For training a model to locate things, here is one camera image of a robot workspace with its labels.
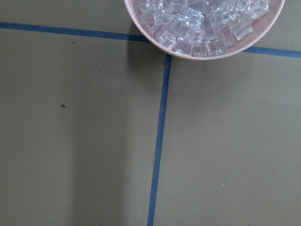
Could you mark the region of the pink bowl of ice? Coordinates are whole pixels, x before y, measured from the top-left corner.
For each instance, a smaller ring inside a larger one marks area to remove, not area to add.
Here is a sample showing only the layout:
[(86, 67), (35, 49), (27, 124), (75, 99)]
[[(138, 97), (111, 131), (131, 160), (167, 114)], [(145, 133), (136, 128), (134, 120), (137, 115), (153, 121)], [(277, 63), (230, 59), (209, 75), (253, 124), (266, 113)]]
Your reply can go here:
[(127, 0), (128, 13), (160, 50), (190, 60), (233, 56), (259, 41), (282, 0)]

